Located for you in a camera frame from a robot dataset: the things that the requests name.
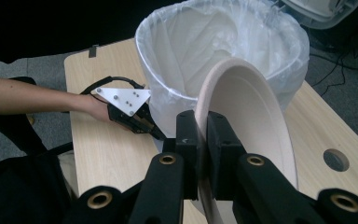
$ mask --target white container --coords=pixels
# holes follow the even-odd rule
[[[282,111],[308,69],[310,43],[297,21],[267,0],[189,0],[155,10],[135,43],[151,90],[151,115],[175,137],[176,115],[194,109],[219,61],[236,57],[263,74]]]
[[[357,7],[358,0],[282,0],[284,12],[312,29],[329,29],[339,24]]]

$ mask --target human arm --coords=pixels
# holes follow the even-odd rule
[[[106,104],[90,95],[65,91],[0,78],[0,115],[38,112],[78,111],[100,121],[110,121]]]

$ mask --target plastic bag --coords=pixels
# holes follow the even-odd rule
[[[151,115],[175,137],[177,114],[194,109],[203,80],[227,57],[266,78],[282,111],[304,81],[310,42],[290,15],[267,0],[190,0],[155,10],[135,43],[151,90]]]

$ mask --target black cloth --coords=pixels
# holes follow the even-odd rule
[[[24,114],[0,115],[0,133],[27,155],[38,155],[47,151]]]
[[[12,63],[132,38],[155,9],[178,0],[0,0],[0,61]]]
[[[70,206],[57,156],[0,161],[0,223],[61,223]]]

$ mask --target circular hole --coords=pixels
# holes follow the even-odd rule
[[[162,164],[170,165],[176,161],[176,158],[173,156],[162,156],[159,158],[159,162]]]
[[[344,209],[345,211],[353,213],[358,212],[358,203],[346,195],[333,194],[330,199],[337,207]]]
[[[324,162],[332,170],[338,172],[344,172],[350,168],[350,161],[344,153],[333,148],[327,149],[324,152]]]
[[[161,221],[159,220],[158,217],[149,217],[145,222],[145,224],[160,224],[160,223]]]
[[[100,209],[112,202],[112,194],[109,191],[103,190],[93,194],[87,200],[87,206],[92,209]]]
[[[256,166],[264,165],[264,160],[257,156],[250,156],[246,159],[249,163]]]

